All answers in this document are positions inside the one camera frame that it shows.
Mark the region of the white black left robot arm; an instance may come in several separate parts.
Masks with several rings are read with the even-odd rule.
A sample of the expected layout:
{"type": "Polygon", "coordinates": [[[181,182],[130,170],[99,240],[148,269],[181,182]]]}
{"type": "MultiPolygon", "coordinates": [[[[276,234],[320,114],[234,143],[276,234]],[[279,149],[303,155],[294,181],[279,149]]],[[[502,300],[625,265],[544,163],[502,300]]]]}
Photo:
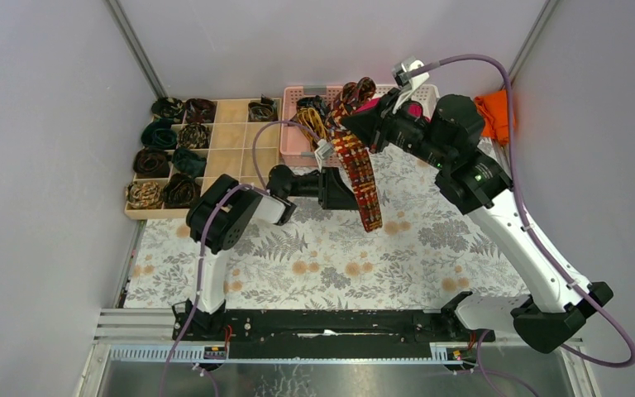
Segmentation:
{"type": "Polygon", "coordinates": [[[231,249],[252,221],[283,226],[297,206],[292,197],[313,198],[323,209],[357,210],[357,198],[341,179],[339,169],[325,167],[298,175],[286,165],[269,173],[267,190],[221,175],[187,213],[190,237],[200,246],[194,296],[185,303],[185,319],[205,340],[223,329],[223,283],[231,249]]]}

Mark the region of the red checkered patterned tie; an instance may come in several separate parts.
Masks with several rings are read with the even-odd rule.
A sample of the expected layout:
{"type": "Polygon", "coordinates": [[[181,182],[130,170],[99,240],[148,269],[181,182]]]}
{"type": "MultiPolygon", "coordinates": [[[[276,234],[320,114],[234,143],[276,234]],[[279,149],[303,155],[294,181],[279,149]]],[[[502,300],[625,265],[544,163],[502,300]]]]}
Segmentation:
{"type": "Polygon", "coordinates": [[[350,180],[366,232],[373,232],[383,225],[375,175],[367,147],[343,125],[343,121],[369,102],[375,91],[375,82],[369,77],[345,84],[332,100],[326,120],[329,141],[350,180]]]}

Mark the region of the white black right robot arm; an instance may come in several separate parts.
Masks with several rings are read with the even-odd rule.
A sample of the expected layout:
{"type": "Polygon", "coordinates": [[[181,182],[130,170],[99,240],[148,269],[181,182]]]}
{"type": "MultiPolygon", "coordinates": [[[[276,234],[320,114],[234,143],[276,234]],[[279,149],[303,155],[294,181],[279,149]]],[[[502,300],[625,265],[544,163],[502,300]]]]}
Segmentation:
{"type": "Polygon", "coordinates": [[[513,182],[501,165],[479,147],[485,120],[469,97],[441,97],[430,118],[409,111],[417,104],[395,104],[391,89],[374,107],[343,117],[341,124],[371,151],[393,145],[437,168],[441,195],[468,216],[508,259],[528,288],[527,295],[488,297],[458,294],[442,312],[442,332],[460,341],[473,330],[514,332],[531,348],[550,353],[576,335],[598,306],[614,293],[604,282],[590,282],[572,265],[565,280],[523,225],[513,182]]]}

